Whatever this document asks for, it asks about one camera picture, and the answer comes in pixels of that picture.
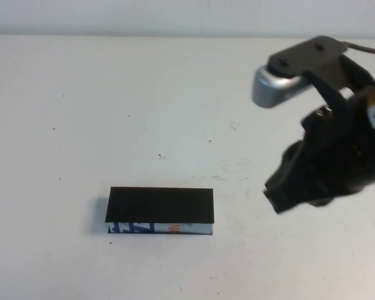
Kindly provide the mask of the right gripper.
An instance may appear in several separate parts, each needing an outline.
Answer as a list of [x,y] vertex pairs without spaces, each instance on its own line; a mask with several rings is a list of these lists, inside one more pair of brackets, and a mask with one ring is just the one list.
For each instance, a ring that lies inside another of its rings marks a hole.
[[324,105],[303,120],[302,141],[283,152],[265,183],[277,214],[303,203],[324,206],[375,183],[375,86],[349,98],[330,87],[319,93]]

